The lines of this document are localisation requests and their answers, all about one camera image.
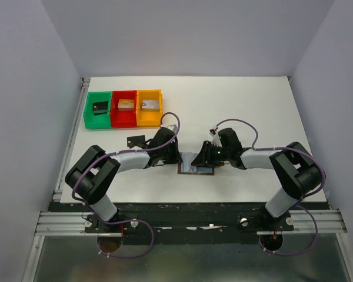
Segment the brown leather card holder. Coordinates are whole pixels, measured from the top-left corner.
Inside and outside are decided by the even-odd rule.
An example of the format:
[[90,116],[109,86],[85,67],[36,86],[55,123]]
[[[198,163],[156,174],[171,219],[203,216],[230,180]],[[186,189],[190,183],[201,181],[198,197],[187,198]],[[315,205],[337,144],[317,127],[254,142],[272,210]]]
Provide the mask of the brown leather card holder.
[[197,155],[197,153],[180,153],[182,162],[178,164],[177,173],[188,175],[213,176],[215,174],[214,168],[192,165],[192,161],[197,157]]

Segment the silver VIP card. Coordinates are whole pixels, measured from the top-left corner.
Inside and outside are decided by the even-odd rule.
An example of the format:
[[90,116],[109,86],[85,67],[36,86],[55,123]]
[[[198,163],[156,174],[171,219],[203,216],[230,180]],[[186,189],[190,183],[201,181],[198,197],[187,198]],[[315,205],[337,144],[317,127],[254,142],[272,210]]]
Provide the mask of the silver VIP card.
[[197,156],[196,153],[182,153],[181,173],[196,173],[197,167],[192,166],[191,162]]

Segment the black VIP card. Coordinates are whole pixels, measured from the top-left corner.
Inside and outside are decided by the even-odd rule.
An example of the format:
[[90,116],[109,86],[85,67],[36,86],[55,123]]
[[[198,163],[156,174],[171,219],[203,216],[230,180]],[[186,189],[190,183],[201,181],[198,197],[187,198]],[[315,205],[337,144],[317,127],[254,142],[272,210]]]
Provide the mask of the black VIP card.
[[128,148],[133,148],[133,147],[143,147],[145,146],[145,136],[144,135],[138,135],[138,136],[130,136],[127,137],[127,147]]

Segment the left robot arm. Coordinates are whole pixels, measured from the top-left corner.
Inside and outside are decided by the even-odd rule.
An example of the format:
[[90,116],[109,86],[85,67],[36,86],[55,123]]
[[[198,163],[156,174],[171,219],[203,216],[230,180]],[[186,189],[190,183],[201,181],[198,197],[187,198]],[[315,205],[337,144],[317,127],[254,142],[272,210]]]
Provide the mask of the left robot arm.
[[177,130],[177,125],[162,125],[145,146],[135,146],[112,156],[98,145],[92,145],[66,174],[65,183],[99,216],[98,224],[104,231],[114,231],[119,223],[117,207],[106,194],[115,175],[155,167],[160,162],[163,165],[181,163]]

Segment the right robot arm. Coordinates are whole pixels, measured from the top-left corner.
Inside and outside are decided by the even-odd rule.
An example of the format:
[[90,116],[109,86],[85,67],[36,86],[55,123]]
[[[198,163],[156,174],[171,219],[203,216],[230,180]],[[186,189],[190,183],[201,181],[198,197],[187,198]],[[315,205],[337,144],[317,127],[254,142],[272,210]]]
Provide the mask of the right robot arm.
[[256,150],[243,147],[231,128],[211,130],[211,135],[213,139],[203,143],[191,162],[193,166],[216,168],[228,162],[241,170],[272,169],[276,173],[281,188],[259,215],[259,224],[265,230],[278,226],[281,216],[323,182],[325,174],[299,142],[279,149]]

